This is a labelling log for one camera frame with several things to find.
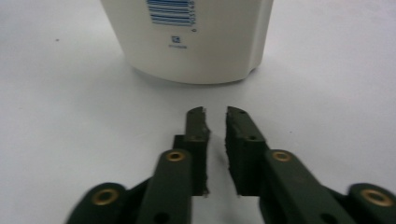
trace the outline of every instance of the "white background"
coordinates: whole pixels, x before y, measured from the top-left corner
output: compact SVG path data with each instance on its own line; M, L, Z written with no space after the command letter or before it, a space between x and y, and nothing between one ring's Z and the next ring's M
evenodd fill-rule
M3 0L0 223L65 223L90 188L133 187L200 105L211 194L194 198L195 224L262 223L257 199L238 198L227 171L227 105L322 184L395 193L395 60L393 0L275 0L262 65L212 86L136 73L98 0Z

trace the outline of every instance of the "white bottle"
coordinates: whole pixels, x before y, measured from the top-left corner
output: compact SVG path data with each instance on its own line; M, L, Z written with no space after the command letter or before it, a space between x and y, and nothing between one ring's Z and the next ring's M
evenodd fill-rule
M102 0L131 65L195 84L243 79L262 61L273 0Z

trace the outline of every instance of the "barcode label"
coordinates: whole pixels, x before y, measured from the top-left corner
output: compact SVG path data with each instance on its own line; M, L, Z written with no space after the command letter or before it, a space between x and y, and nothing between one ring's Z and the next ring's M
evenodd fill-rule
M195 2L192 0L147 0L155 24L191 27L195 24Z

